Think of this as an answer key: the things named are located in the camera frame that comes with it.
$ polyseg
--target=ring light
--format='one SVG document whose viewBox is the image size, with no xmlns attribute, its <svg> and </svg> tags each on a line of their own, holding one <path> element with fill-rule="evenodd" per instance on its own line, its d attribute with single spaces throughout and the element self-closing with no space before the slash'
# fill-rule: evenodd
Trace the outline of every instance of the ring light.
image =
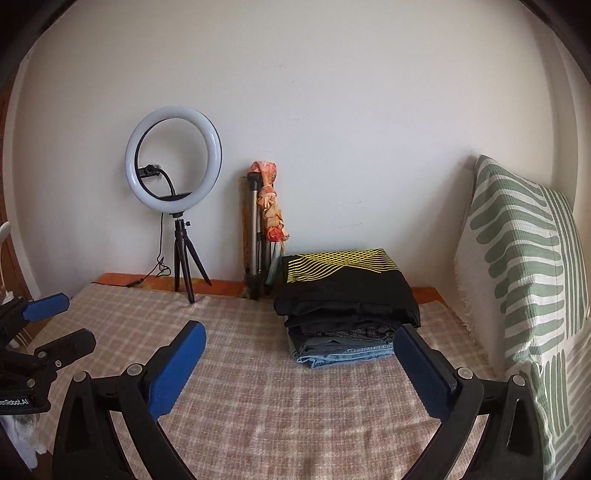
<svg viewBox="0 0 591 480">
<path fill-rule="evenodd" d="M 139 147 L 145 136 L 160 122 L 180 118 L 193 124 L 203 135 L 207 146 L 207 168 L 199 186 L 180 199 L 163 200 L 150 192 L 138 176 Z M 125 150 L 125 175 L 132 192 L 146 207 L 163 213 L 184 212 L 197 205 L 211 192 L 222 169 L 222 145 L 213 124 L 202 113 L 186 106 L 165 106 L 146 116 L 129 138 Z"/>
</svg>

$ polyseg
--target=tripod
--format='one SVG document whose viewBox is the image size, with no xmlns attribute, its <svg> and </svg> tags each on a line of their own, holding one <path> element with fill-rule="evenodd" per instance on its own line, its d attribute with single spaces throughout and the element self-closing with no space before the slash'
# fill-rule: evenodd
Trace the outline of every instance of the tripod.
<svg viewBox="0 0 591 480">
<path fill-rule="evenodd" d="M 193 283 L 191 282 L 191 271 L 189 270 L 189 256 L 187 255 L 187 250 L 189 250 L 193 261 L 197 264 L 197 268 L 201 272 L 207 285 L 211 286 L 212 281 L 209 280 L 207 272 L 205 272 L 205 269 L 199 260 L 199 256 L 195 251 L 195 247 L 191 240 L 189 240 L 185 225 L 191 226 L 191 223 L 187 222 L 185 224 L 183 213 L 184 212 L 172 214 L 174 217 L 174 291 L 178 291 L 180 285 L 179 267 L 181 267 L 183 269 L 183 280 L 189 303 L 195 303 L 195 294 L 193 293 Z"/>
</svg>

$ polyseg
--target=green striped pillow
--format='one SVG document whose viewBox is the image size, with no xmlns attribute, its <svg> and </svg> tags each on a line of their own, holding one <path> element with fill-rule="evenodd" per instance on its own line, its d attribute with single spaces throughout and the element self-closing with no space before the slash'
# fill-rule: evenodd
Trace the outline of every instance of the green striped pillow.
<svg viewBox="0 0 591 480">
<path fill-rule="evenodd" d="M 545 477 L 562 475 L 591 431 L 591 326 L 583 254 L 561 193 L 476 163 L 456 253 L 466 323 L 497 373 L 529 379 Z"/>
</svg>

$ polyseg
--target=checkered tablecloth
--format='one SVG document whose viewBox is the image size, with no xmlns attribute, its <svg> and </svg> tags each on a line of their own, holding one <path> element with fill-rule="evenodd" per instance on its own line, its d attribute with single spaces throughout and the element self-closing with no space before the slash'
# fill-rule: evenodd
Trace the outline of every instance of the checkered tablecloth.
<svg viewBox="0 0 591 480">
<path fill-rule="evenodd" d="M 62 369 L 51 388 L 53 407 L 39 425 L 49 450 L 74 373 L 119 375 L 146 363 L 188 320 L 205 325 L 207 347 L 160 425 L 197 479 L 397 479 L 439 425 L 394 356 L 314 371 L 296 363 L 283 318 L 268 301 L 198 296 L 190 305 L 184 294 L 92 284 L 30 346 L 83 327 L 97 340 L 94 353 Z M 421 305 L 421 323 L 422 337 L 455 367 L 493 378 L 452 311 Z M 113 417 L 135 475 L 150 478 L 121 415 Z M 479 417 L 450 478 L 467 468 L 484 421 Z"/>
</svg>

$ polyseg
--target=denim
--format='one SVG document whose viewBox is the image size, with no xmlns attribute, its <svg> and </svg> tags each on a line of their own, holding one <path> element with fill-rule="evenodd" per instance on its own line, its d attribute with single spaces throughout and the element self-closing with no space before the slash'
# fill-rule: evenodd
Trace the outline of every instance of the denim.
<svg viewBox="0 0 591 480">
<path fill-rule="evenodd" d="M 288 329 L 288 337 L 294 345 L 297 356 L 342 353 L 345 350 L 382 346 L 391 342 L 391 340 L 357 340 L 338 336 L 306 336 L 302 335 L 299 329 L 299 327 Z"/>
<path fill-rule="evenodd" d="M 370 360 L 379 360 L 394 354 L 394 347 L 391 343 L 364 348 L 351 348 L 342 353 L 330 353 L 328 355 L 298 355 L 296 347 L 288 337 L 291 354 L 297 362 L 308 363 L 310 368 L 325 368 L 331 365 L 349 365 Z"/>
</svg>

